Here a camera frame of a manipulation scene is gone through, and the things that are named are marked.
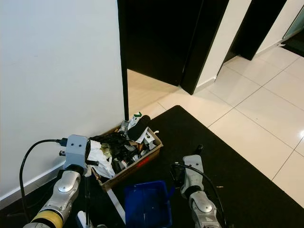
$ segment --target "blue plastic bin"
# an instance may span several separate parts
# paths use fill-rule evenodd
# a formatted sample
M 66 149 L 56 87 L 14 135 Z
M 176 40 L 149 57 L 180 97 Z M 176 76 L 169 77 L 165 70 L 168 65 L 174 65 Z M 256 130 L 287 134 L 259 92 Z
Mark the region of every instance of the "blue plastic bin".
M 168 228 L 171 206 L 164 181 L 135 184 L 124 189 L 127 228 Z

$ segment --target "black floor mat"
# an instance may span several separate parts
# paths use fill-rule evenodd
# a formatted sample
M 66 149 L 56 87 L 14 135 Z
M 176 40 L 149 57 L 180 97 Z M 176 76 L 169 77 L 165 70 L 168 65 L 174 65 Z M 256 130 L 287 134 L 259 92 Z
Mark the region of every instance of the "black floor mat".
M 170 164 L 182 161 L 183 156 L 192 154 L 198 144 L 203 144 L 205 149 L 201 157 L 204 172 L 215 186 L 222 186 L 218 188 L 218 192 L 229 224 L 233 224 L 234 228 L 304 227 L 304 209 L 299 204 L 180 106 L 175 106 L 154 118 L 149 126 L 154 131 L 160 131 L 158 136 L 164 147 L 158 158 L 142 166 L 139 171 L 113 188 L 122 206 L 123 190 L 127 185 L 164 180 L 170 189 L 173 185 Z M 211 187 L 205 181 L 203 184 L 209 198 L 218 206 Z M 35 202 L 47 188 L 43 186 L 29 194 L 29 201 Z M 106 224 L 109 228 L 123 228 L 122 220 L 110 199 L 101 191 L 94 179 L 91 189 L 93 223 Z M 172 227 L 193 228 L 191 210 L 179 190 L 175 191 L 170 201 Z M 17 201 L 2 210 L 0 227 L 22 227 L 25 224 L 23 217 L 4 217 L 6 213 L 20 208 L 21 203 Z M 38 209 L 39 207 L 33 209 L 32 215 Z M 79 197 L 73 204 L 72 214 L 64 227 L 75 228 L 75 215 L 83 209 L 82 186 Z
M 283 42 L 283 48 L 304 57 L 304 30 Z

